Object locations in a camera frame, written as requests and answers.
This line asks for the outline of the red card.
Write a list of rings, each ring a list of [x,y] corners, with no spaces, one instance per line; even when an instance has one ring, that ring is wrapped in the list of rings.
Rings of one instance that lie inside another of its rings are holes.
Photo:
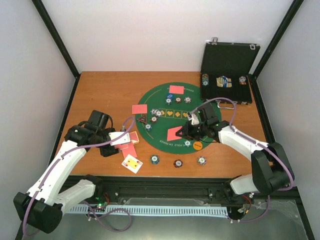
[[[148,113],[148,105],[147,104],[135,104],[135,105],[132,105],[131,113],[133,115],[136,115],[136,114],[147,114]]]
[[[183,95],[184,94],[184,90],[185,90],[185,88],[183,86],[180,86],[180,85],[170,85],[169,86],[169,93],[170,94]]]
[[[135,150],[135,146],[133,144],[129,144],[127,148],[122,149],[122,155],[123,158],[125,159],[128,155],[131,155],[134,158],[137,158],[137,153]]]
[[[182,129],[182,126],[177,126],[177,127],[169,128],[169,129],[167,130],[167,138],[166,138],[166,140],[167,140],[168,142],[170,142],[170,141],[175,141],[175,140],[181,139],[180,136],[177,136],[177,135],[176,135],[176,133],[177,133],[178,131],[180,131],[181,129]]]

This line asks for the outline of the two of hearts card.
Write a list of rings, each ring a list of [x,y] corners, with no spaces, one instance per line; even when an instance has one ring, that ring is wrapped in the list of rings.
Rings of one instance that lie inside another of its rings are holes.
[[[137,174],[137,172],[142,167],[143,163],[137,158],[128,154],[126,158],[123,160],[123,162],[121,163],[121,165],[126,169],[130,170],[131,172],[133,172],[134,174]]]

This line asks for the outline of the brown 100 chip stack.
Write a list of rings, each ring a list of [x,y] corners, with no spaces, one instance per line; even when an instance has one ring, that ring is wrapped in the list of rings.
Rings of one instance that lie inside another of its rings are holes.
[[[183,165],[183,162],[180,159],[177,159],[173,162],[175,168],[180,168]]]

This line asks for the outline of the brown chips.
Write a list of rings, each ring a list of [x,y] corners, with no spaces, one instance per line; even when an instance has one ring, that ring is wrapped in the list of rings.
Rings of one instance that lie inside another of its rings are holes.
[[[156,117],[156,116],[152,116],[151,118],[150,118],[150,122],[151,123],[156,123],[158,121],[158,118]]]
[[[179,104],[179,103],[182,102],[182,99],[181,99],[180,97],[176,97],[176,98],[175,98],[175,102]]]

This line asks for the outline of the blue orange chips top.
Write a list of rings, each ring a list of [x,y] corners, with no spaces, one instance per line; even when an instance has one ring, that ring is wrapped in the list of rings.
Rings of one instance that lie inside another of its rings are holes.
[[[190,103],[191,101],[192,101],[192,99],[188,96],[184,98],[184,102],[187,104]]]

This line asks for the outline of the blue orange 10 chip stack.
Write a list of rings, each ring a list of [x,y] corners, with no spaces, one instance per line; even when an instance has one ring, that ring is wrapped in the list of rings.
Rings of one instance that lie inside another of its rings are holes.
[[[200,156],[200,157],[198,157],[197,162],[200,165],[205,165],[207,163],[207,159],[204,156]]]

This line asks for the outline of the blue 50 chips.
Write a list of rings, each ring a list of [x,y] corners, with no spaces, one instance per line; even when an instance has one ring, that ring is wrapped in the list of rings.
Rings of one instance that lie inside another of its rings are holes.
[[[152,129],[152,125],[151,124],[146,124],[145,125],[145,130],[146,131],[150,131]]]

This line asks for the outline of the blue small blind button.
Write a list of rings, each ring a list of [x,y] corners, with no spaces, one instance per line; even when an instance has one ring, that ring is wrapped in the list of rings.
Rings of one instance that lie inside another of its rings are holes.
[[[168,93],[168,94],[166,95],[166,98],[167,98],[167,99],[173,99],[173,98],[174,98],[174,95],[173,95],[172,93]]]

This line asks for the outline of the blue 50 chip stack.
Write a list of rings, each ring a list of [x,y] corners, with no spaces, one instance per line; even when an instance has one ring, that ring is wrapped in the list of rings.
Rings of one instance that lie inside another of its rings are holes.
[[[150,157],[150,162],[154,165],[157,165],[160,162],[160,158],[154,154]]]

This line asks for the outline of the black triangular all-in button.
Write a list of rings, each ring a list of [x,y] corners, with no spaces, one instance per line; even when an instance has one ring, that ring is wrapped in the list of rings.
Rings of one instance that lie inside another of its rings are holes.
[[[143,124],[147,124],[148,123],[148,118],[147,118],[147,114],[143,114],[140,117],[138,117],[136,119],[138,122],[143,123]]]

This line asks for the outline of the red playing card deck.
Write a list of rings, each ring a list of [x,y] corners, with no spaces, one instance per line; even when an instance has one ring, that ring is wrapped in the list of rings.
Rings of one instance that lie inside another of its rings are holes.
[[[129,143],[123,143],[123,144],[116,144],[114,145],[115,149],[118,149],[120,151],[127,149],[129,147]]]

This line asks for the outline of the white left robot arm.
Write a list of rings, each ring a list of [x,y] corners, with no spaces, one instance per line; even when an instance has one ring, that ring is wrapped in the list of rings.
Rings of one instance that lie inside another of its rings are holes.
[[[61,188],[73,168],[91,148],[98,147],[102,156],[106,156],[108,150],[115,151],[113,146],[104,145],[110,141],[109,134],[115,130],[106,127],[111,120],[109,115],[93,110],[87,121],[71,127],[55,158],[39,180],[26,193],[16,194],[13,204],[25,237],[30,236],[28,225],[38,231],[51,233],[63,215],[75,205],[86,199],[96,202],[103,198],[102,180],[89,174],[69,189],[61,191]]]

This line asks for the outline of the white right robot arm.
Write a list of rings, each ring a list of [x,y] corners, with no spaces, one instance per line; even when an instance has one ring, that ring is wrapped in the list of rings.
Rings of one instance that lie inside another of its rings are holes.
[[[266,143],[241,132],[228,121],[220,121],[209,103],[187,113],[187,122],[175,135],[186,140],[204,137],[226,145],[251,162],[251,173],[232,179],[228,187],[234,195],[288,191],[294,186],[294,174],[283,146]]]

